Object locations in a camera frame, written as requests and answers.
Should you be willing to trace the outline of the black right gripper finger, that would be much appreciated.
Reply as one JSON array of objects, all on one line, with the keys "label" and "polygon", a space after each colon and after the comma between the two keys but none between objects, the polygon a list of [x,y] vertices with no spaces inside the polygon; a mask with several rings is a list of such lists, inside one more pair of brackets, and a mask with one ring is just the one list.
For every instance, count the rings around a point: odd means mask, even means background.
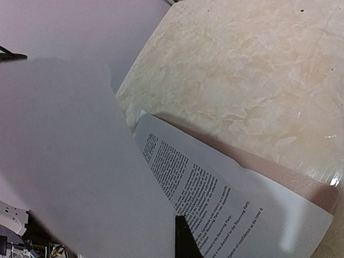
[{"label": "black right gripper finger", "polygon": [[175,217],[175,258],[203,258],[185,216]]}]

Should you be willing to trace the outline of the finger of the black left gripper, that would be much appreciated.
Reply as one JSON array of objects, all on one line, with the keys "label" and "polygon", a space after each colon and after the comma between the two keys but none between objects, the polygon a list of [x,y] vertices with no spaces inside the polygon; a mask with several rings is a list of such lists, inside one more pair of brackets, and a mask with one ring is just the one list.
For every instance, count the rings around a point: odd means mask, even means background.
[{"label": "finger of the black left gripper", "polygon": [[0,62],[27,60],[27,55],[13,53],[2,46],[0,46],[0,51]]}]

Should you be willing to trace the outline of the pink paper folder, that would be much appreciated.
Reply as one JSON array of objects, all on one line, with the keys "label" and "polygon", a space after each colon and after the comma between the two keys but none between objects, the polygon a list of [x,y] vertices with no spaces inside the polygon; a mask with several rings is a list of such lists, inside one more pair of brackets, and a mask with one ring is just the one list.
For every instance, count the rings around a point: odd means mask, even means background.
[{"label": "pink paper folder", "polygon": [[299,194],[325,211],[332,213],[335,210],[340,196],[336,187],[197,132],[193,125],[183,126],[181,119],[169,118],[167,114],[158,114],[156,117],[234,159],[242,167],[256,171]]}]

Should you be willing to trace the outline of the angled printed white sheet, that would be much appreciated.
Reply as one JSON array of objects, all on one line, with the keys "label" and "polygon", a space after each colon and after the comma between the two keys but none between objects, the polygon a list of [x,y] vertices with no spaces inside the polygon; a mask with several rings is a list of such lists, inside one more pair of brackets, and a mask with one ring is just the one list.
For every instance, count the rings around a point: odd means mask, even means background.
[{"label": "angled printed white sheet", "polygon": [[1,64],[1,176],[83,257],[174,257],[175,212],[90,61]]}]

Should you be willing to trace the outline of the dense text white sheet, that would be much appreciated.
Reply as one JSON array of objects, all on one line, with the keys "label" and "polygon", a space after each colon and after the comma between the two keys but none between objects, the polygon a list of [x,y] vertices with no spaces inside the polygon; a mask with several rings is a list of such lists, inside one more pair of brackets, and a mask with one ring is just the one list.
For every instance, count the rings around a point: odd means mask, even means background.
[{"label": "dense text white sheet", "polygon": [[142,112],[134,138],[204,257],[310,257],[333,216]]}]

